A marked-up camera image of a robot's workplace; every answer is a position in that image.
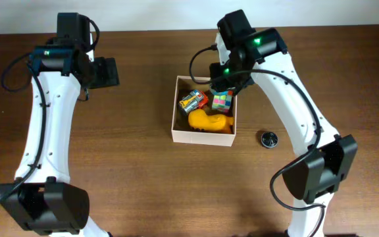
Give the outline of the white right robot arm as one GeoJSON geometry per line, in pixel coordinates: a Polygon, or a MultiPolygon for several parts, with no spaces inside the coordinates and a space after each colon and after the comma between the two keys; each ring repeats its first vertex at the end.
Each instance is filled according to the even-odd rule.
{"type": "Polygon", "coordinates": [[[219,62],[210,66],[212,89],[238,93],[258,85],[290,137],[296,158],[269,184],[273,198],[292,212],[286,236],[323,236],[328,205],[349,174],[357,142],[341,136],[320,112],[276,29],[221,26],[214,48],[219,62]]]}

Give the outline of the pink cardboard box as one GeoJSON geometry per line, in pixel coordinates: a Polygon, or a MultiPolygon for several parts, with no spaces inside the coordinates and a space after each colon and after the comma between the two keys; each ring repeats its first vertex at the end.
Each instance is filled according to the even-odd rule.
{"type": "Polygon", "coordinates": [[[171,134],[172,140],[176,143],[218,145],[230,147],[236,137],[236,124],[238,117],[238,98],[232,100],[229,116],[233,116],[234,125],[231,126],[231,134],[202,132],[192,129],[185,117],[178,108],[178,101],[187,96],[192,90],[209,91],[208,85],[194,83],[189,76],[177,76],[174,89],[174,105],[172,113],[171,134]]]}

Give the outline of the multicolour puzzle cube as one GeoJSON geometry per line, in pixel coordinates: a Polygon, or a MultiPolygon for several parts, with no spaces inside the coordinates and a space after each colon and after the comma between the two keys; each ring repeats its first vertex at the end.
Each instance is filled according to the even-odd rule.
{"type": "Polygon", "coordinates": [[[213,102],[211,105],[212,110],[221,113],[229,113],[232,106],[233,92],[220,92],[213,95],[213,102]]]}

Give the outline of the round black tin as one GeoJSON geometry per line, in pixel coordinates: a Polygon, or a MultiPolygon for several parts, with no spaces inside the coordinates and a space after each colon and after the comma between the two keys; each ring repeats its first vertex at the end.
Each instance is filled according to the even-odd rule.
{"type": "Polygon", "coordinates": [[[278,137],[273,132],[263,132],[260,137],[261,145],[267,149],[278,145],[278,137]]]}

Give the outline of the yellow toy animal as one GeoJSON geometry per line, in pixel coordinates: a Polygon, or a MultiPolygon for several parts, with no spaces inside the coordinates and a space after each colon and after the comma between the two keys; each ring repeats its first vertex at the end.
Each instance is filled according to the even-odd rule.
{"type": "Polygon", "coordinates": [[[223,114],[208,115],[202,109],[196,109],[188,115],[188,123],[195,130],[231,134],[234,117],[223,114]]]}

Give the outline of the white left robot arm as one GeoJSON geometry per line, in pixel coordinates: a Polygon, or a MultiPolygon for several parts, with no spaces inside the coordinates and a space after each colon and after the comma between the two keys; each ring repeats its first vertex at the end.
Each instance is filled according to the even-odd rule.
{"type": "Polygon", "coordinates": [[[90,217],[88,193],[70,184],[68,147],[81,90],[118,85],[115,59],[60,45],[38,46],[28,56],[28,137],[14,181],[0,184],[0,205],[40,236],[110,236],[90,217]]]}

